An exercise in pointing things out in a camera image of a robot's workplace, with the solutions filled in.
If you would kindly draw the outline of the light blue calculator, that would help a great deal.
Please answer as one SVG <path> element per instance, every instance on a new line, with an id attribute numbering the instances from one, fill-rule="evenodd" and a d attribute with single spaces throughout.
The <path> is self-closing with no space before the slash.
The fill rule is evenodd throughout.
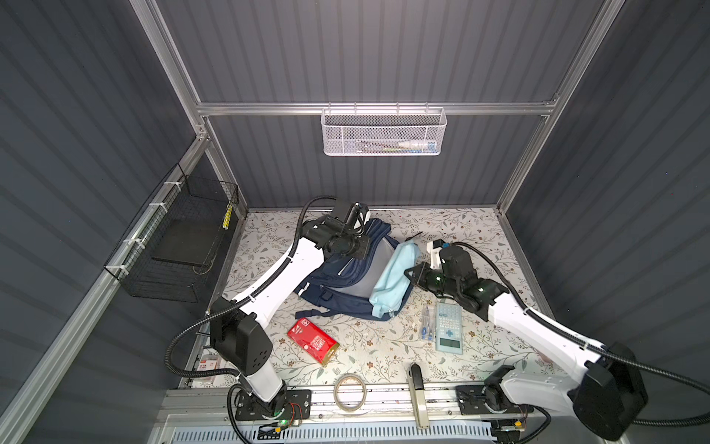
<path id="1" fill-rule="evenodd" d="M 463 354 L 462 308 L 459 305 L 436 305 L 435 343 L 441 353 Z"/>

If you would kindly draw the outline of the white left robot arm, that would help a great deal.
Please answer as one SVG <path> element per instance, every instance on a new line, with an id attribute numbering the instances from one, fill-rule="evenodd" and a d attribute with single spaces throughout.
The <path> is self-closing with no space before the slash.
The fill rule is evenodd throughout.
<path id="1" fill-rule="evenodd" d="M 273 418 L 279 416 L 286 403 L 287 385 L 269 362 L 273 343 L 264 329 L 297 285 L 327 259 L 363 259 L 367 255 L 368 215 L 369 210 L 362 203 L 332 195 L 312 198 L 301 209 L 290 249 L 235 300 L 221 303 L 218 310 L 177 333 L 168 344 L 164 363 L 174 375 L 186 379 L 236 377 L 237 382 L 227 392 L 227 418 L 241 442 L 249 439 L 239 429 L 235 416 L 236 391 L 251 395 L 263 414 Z M 210 326 L 212 347 L 234 364 L 233 368 L 186 370 L 172 362 L 173 351 L 182 338 L 205 324 Z"/>

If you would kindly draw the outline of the light blue pencil case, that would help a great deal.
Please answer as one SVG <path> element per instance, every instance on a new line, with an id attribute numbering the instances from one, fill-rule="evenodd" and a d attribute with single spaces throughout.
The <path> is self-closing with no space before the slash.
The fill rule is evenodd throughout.
<path id="1" fill-rule="evenodd" d="M 383 319 L 401 309 L 410 288 L 405 271 L 416 265 L 419 255 L 419 247 L 410 240 L 397 246 L 369 298 L 373 305 L 372 316 Z"/>

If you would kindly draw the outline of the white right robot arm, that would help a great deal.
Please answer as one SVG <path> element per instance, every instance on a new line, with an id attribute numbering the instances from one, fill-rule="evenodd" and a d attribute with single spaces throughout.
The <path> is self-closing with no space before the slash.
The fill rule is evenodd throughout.
<path id="1" fill-rule="evenodd" d="M 643 419 L 648 403 L 643 373 L 672 380 L 708 393 L 708 385 L 636 360 L 626 346 L 606 346 L 561 325 L 527 305 L 514 286 L 500 275 L 482 279 L 471 262 L 475 247 L 465 242 L 435 240 L 427 246 L 430 260 L 405 271 L 417 288 L 454 300 L 464 310 L 516 335 L 547 357 L 564 377 L 527 375 L 504 364 L 484 381 L 486 406 L 503 413 L 514 405 L 531 405 L 543 414 L 575 416 L 604 440 L 619 440 L 632 425 L 697 427 L 708 414 L 679 419 Z"/>

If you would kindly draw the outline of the navy blue backpack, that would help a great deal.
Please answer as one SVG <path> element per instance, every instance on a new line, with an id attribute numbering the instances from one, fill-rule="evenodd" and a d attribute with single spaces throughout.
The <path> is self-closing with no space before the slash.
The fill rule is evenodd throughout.
<path id="1" fill-rule="evenodd" d="M 312 272 L 295 290 L 297 296 L 314 306 L 312 310 L 296 312 L 297 319 L 307 317 L 333 317 L 341 314 L 363 320 L 386 322 L 397 316 L 412 294 L 413 285 L 403 300 L 399 311 L 383 319 L 372 316 L 373 305 L 369 298 L 395 249 L 402 242 L 390 236 L 391 225 L 379 218 L 366 224 L 370 238 L 368 255 L 362 260 L 330 258 Z"/>

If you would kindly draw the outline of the blue pens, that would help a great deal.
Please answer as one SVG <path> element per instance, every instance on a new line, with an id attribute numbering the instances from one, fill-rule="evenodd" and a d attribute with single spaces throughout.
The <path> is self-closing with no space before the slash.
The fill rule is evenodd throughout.
<path id="1" fill-rule="evenodd" d="M 422 340 L 428 342 L 432 342 L 436 336 L 436 313 L 430 305 L 423 307 L 419 334 Z"/>

